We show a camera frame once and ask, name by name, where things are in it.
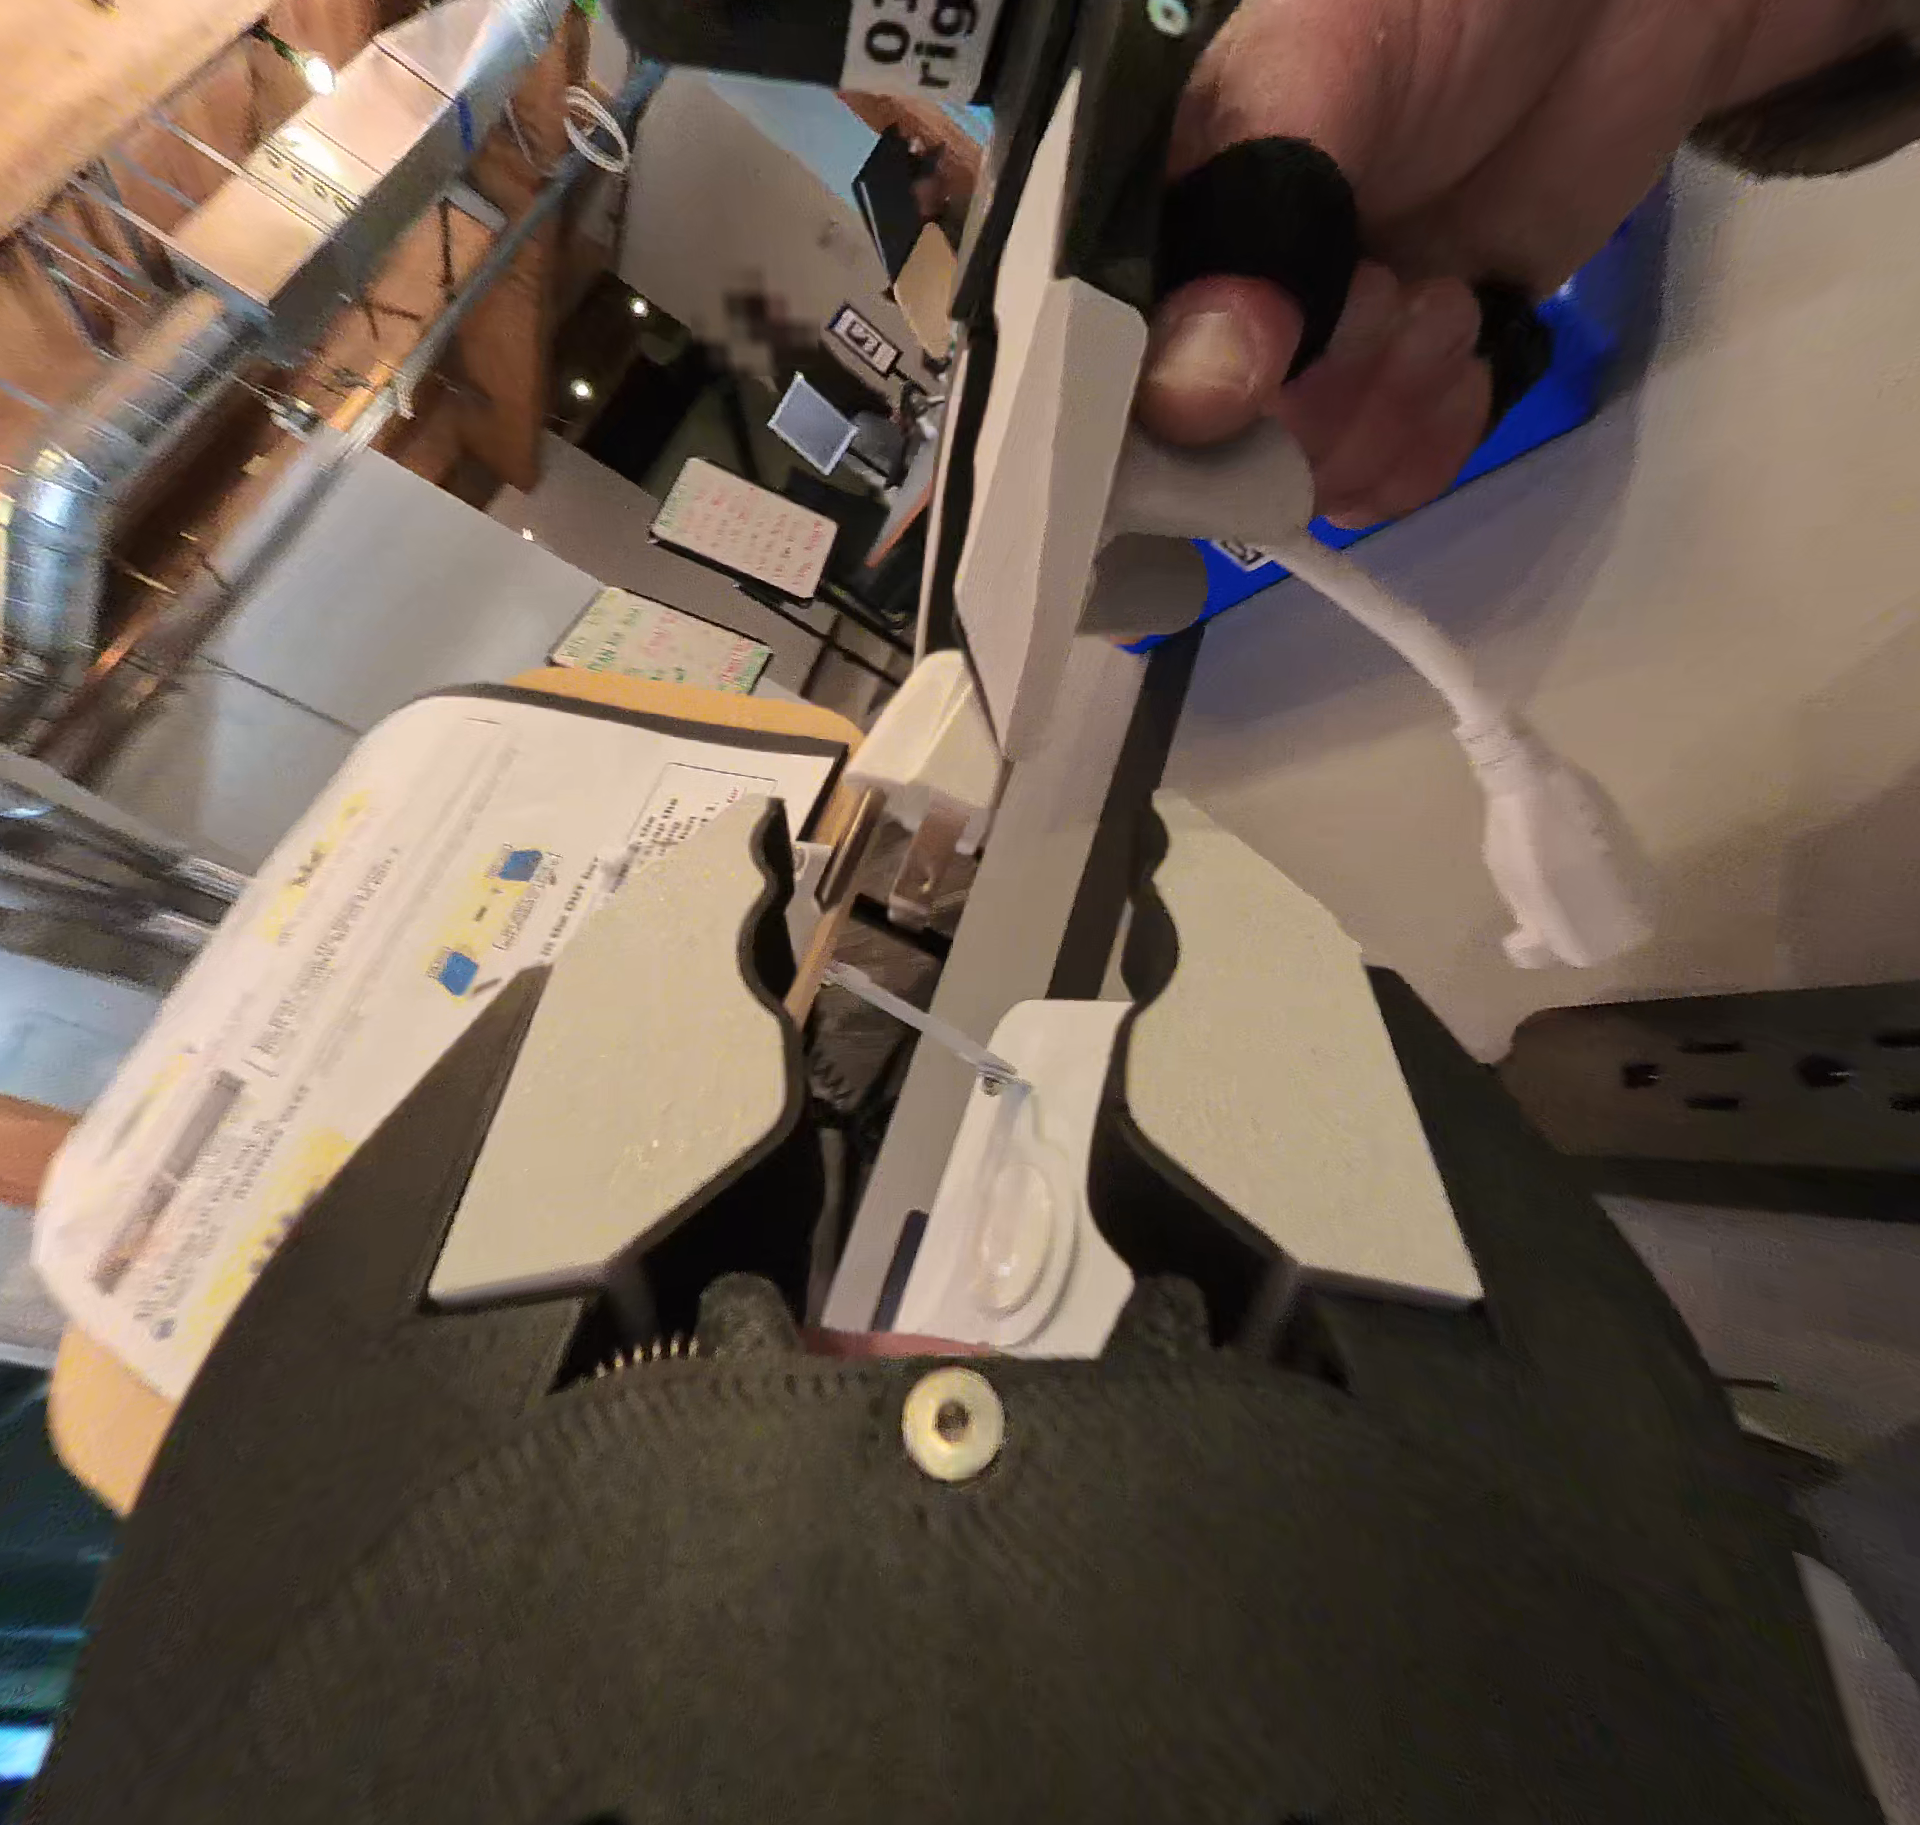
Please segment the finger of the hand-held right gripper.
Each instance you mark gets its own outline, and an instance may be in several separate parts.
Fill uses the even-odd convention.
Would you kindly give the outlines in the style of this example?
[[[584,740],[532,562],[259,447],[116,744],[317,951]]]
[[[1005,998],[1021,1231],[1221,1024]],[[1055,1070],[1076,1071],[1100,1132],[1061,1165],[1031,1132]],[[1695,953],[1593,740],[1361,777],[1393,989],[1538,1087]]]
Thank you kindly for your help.
[[[1140,309],[1059,273],[1081,103],[1081,74],[1069,74],[998,261],[996,350],[954,583],[965,649],[1012,762],[1043,744],[1146,350]]]

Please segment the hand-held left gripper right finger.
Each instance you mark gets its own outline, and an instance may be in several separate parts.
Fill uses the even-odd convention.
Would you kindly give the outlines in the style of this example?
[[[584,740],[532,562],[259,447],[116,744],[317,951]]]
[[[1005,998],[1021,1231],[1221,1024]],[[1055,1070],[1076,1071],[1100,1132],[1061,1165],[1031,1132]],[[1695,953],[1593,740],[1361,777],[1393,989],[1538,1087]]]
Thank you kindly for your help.
[[[1473,1310],[1456,1220],[1359,945],[1239,835],[1153,805],[1095,1114],[1094,1217],[1213,1310],[1306,1289]]]

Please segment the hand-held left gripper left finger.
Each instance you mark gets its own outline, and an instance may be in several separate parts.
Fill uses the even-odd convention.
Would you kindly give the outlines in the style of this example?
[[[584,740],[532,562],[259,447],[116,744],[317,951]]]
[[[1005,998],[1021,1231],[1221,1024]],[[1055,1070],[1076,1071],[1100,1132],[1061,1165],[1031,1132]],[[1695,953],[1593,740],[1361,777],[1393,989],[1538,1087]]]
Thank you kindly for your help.
[[[427,1282],[442,1310],[621,1288],[658,1316],[757,1274],[804,1313],[819,1151],[804,1127],[793,855],[739,799],[629,873],[561,949]]]

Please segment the black power strip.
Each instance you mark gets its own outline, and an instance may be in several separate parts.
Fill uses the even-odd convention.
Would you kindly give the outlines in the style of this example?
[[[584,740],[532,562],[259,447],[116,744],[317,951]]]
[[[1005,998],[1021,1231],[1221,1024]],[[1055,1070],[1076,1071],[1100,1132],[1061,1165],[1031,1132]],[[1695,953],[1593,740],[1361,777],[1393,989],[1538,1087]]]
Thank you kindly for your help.
[[[1507,1091],[1623,1194],[1916,1226],[1918,984],[1634,998],[1523,1019]]]

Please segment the person's right forearm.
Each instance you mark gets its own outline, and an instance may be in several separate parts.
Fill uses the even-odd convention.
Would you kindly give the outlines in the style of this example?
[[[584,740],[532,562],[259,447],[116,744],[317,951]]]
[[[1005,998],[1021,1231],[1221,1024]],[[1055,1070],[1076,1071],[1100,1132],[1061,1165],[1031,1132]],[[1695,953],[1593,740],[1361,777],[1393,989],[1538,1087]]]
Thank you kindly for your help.
[[[1705,119],[1689,143],[1763,181],[1830,177],[1918,141],[1918,0],[1885,0],[1892,30],[1871,48]]]

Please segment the person's right hand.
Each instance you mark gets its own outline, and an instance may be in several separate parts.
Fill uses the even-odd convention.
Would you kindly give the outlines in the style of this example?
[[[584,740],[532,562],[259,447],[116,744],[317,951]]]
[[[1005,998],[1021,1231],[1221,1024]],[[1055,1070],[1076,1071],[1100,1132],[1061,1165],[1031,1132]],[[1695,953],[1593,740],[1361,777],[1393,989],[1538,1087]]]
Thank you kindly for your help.
[[[1310,141],[1357,198],[1355,289],[1298,378],[1282,292],[1213,276],[1170,296],[1140,425],[1215,446],[1274,421],[1322,515],[1412,512],[1490,422],[1475,288],[1554,292],[1705,119],[1891,32],[1885,0],[1244,0],[1188,83],[1170,176],[1250,140]]]

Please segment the framed picture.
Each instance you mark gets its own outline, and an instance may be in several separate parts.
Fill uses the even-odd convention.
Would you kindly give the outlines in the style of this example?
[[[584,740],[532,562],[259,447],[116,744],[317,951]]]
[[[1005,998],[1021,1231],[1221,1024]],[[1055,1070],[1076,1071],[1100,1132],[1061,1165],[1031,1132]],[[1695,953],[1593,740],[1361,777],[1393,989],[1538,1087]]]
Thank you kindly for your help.
[[[804,373],[793,373],[766,422],[767,431],[820,478],[831,478],[847,461],[858,425],[841,411]]]

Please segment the whiteboard with red writing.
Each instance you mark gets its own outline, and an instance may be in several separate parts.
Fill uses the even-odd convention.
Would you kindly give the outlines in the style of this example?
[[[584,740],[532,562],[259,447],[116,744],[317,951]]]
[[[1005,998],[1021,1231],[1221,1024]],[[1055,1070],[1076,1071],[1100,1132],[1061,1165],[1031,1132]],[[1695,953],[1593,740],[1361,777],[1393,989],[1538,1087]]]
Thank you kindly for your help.
[[[776,592],[814,602],[838,537],[831,516],[706,458],[689,458],[651,519],[663,546]]]

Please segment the printed instruction sheet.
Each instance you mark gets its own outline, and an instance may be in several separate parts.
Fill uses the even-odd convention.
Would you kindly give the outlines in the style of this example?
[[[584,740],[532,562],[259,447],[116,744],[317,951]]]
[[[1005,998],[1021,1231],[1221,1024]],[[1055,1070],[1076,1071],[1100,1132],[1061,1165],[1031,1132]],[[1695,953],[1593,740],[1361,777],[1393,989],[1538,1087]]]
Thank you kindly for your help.
[[[860,733],[619,681],[383,717],[296,819],[67,1137],[35,1269],[180,1403],[300,1212],[516,974],[745,798],[812,835]]]

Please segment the whiteboard with green writing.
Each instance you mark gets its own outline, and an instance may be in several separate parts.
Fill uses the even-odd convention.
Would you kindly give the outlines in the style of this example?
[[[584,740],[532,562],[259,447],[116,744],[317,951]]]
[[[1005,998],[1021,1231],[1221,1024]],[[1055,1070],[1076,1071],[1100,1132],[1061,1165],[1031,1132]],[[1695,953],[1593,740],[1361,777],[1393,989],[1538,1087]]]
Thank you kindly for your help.
[[[558,669],[750,696],[771,648],[630,590],[604,588],[546,653]]]

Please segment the blue plastic bin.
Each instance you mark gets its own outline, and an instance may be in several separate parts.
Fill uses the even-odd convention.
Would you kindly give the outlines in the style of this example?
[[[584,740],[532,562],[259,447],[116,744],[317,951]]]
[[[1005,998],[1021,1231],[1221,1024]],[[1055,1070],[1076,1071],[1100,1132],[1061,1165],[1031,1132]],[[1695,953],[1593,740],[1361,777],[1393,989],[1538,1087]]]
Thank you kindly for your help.
[[[1606,247],[1538,306],[1551,335],[1543,378],[1492,428],[1436,504],[1591,425],[1645,364],[1667,269],[1674,174],[1666,171]],[[1186,557],[1207,577],[1188,619],[1153,633],[1110,634],[1129,653],[1161,648],[1240,609],[1289,572],[1239,543],[1191,539]]]

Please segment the rectangular metal duct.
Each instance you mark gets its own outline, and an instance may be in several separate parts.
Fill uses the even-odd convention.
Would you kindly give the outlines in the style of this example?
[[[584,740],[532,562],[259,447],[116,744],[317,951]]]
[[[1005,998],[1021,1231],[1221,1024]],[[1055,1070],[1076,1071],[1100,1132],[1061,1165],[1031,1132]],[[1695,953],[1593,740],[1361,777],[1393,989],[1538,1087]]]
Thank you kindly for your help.
[[[184,276],[291,347],[455,183],[573,0],[443,0],[375,36],[167,241]]]

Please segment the round spiral metal duct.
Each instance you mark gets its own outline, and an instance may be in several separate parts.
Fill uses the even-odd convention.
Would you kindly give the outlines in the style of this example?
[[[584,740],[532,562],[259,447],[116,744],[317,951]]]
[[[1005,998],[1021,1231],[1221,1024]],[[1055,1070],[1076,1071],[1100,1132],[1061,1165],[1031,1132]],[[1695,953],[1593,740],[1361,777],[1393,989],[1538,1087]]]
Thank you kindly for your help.
[[[84,684],[123,522],[264,350],[261,321],[195,285],[46,421],[5,524],[5,745],[32,742]]]

